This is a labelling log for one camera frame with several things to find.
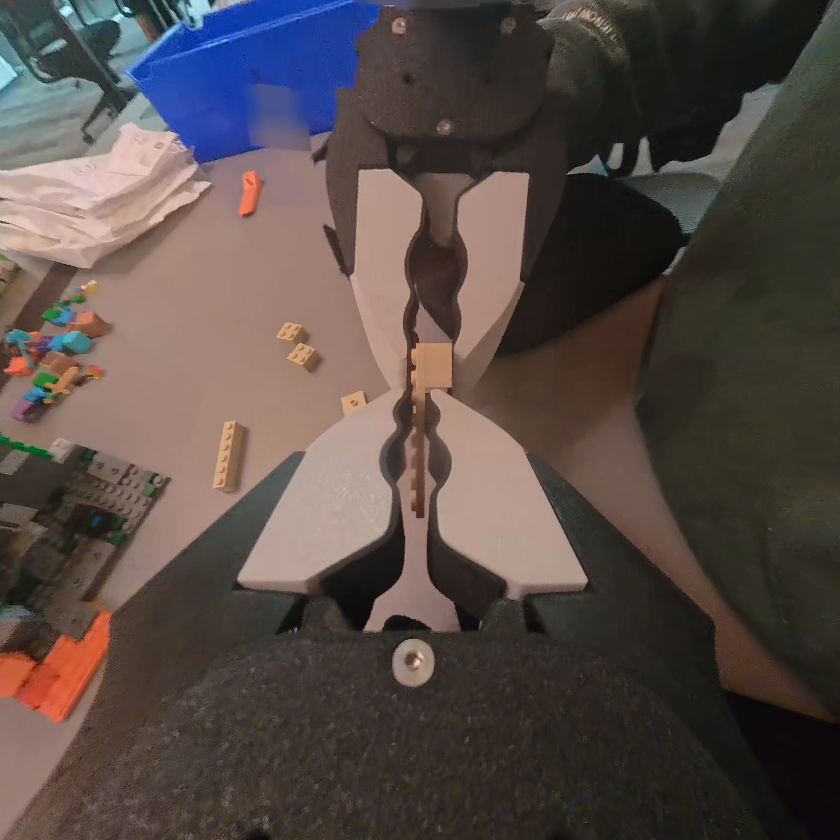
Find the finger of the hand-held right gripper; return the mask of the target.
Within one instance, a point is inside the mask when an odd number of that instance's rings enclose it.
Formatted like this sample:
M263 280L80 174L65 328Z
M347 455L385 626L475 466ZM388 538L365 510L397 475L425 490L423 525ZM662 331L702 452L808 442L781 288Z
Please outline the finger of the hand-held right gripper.
M496 172L452 199L455 283L445 327L454 341L452 395L476 387L494 357L522 294L529 175Z
M389 388L406 389L405 315L412 289L407 257L423 221L423 199L390 170L359 173L353 295L374 360Z

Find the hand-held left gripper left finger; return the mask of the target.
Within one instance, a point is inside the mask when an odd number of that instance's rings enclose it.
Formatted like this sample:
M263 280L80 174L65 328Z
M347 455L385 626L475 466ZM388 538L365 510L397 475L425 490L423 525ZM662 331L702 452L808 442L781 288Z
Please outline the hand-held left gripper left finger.
M238 573L242 587L372 611L403 572L404 402L382 395L308 447Z

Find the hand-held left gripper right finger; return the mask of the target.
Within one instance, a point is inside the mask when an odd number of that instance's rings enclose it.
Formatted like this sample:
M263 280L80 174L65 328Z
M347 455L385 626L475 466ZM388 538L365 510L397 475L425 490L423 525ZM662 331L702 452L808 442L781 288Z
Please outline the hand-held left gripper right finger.
M449 394L429 394L427 570L467 614L582 592L588 578L526 451Z

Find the large tan brick plate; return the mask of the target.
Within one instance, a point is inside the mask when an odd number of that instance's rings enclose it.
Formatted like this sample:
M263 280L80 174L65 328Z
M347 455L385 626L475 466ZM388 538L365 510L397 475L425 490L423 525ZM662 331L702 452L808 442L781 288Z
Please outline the large tan brick plate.
M425 386L413 381L412 386L412 430L409 437L411 468L410 507L417 519L426 515L426 406Z

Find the long narrow tan brick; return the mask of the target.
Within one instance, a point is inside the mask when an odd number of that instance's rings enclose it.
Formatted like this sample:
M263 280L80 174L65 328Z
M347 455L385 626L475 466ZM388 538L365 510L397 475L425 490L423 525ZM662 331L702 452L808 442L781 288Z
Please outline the long narrow tan brick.
M224 424L213 471L215 490L234 493L238 489L246 436L247 430L239 422Z

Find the tan two-by-four brick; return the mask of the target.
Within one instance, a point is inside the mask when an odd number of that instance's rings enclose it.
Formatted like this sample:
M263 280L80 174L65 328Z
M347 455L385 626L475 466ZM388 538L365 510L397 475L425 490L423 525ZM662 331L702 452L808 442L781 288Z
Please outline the tan two-by-four brick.
M449 391L454 383L453 344L418 343L411 352L413 393Z

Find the grey desk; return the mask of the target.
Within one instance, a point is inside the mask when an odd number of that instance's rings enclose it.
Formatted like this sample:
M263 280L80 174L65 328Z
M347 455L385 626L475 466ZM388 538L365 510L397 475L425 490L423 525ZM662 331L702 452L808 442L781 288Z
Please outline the grey desk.
M242 175L263 181L241 217ZM171 478L101 590L115 611L291 453L340 420L340 398L386 383L350 283L322 231L323 166L263 150L209 164L213 187L98 263L92 306L113 324L95 354L105 377L14 433L66 438ZM720 598L671 514L633 409L639 365L663 293L657 280L530 354L496 360L467 403L567 479L717 624L723 685L830 720L830 712ZM277 339L299 323L322 362L290 363ZM238 489L213 488L227 421L247 430Z

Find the black quilted seat cushion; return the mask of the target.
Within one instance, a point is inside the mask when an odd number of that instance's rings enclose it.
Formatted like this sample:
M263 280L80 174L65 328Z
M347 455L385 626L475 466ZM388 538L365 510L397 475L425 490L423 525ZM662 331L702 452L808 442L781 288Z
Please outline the black quilted seat cushion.
M568 176L496 357L535 350L659 278L690 237L665 206L603 176Z

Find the grey mesh chair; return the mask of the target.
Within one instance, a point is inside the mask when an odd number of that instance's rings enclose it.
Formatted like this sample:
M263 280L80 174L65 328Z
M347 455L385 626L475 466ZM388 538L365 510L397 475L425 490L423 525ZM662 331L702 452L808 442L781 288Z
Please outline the grey mesh chair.
M717 178L701 172L630 175L621 181L668 209L687 235L695 233L721 189Z

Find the blue plastic bin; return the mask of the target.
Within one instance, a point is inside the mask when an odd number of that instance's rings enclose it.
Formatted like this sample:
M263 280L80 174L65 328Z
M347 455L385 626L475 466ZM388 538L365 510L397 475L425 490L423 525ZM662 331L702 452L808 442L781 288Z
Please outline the blue plastic bin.
M262 123L332 130L353 85L357 38L379 9L358 2L257 1L179 24L129 77L200 162L261 147Z

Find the grey green brick-built model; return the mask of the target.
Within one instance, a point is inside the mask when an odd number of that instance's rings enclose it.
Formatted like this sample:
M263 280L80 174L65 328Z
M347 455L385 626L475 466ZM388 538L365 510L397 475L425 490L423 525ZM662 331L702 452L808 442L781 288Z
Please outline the grey green brick-built model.
M2 698L68 719L110 644L101 592L170 477L63 438L2 437Z

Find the person's dark green hoodie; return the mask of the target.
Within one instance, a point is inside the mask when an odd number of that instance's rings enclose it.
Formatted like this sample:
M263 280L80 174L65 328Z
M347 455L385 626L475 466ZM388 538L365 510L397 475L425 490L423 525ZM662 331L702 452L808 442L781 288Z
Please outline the person's dark green hoodie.
M838 25L831 2L670 275L637 404L699 566L835 717Z

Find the pile of white paper bags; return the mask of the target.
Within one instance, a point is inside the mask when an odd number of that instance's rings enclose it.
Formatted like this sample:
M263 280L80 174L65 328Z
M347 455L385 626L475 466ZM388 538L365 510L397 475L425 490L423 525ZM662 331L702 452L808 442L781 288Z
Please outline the pile of white paper bags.
M1 172L1 250L88 269L211 183L174 132L125 124L105 154Z

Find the pile of colourful toy figures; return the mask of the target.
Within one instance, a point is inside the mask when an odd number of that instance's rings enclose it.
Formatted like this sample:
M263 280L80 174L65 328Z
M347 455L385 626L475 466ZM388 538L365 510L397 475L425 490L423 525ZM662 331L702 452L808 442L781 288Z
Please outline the pile of colourful toy figures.
M84 309L98 288L96 280L88 280L49 306L42 320L52 332L13 328L2 333L2 373L27 382L10 410L14 422L34 423L75 390L104 376L88 356L112 325Z

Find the black office chair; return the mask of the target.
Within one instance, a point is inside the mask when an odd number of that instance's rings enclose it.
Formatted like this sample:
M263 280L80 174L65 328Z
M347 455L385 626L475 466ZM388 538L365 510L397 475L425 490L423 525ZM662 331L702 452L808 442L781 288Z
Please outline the black office chair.
M35 78L46 84L72 80L87 81L100 90L100 98L80 126L86 145L93 145L91 127L101 117L115 120L134 99L136 88L125 82L111 67L112 48L121 30L116 22L94 24L83 34L54 12L30 29L25 37L30 57L29 68Z

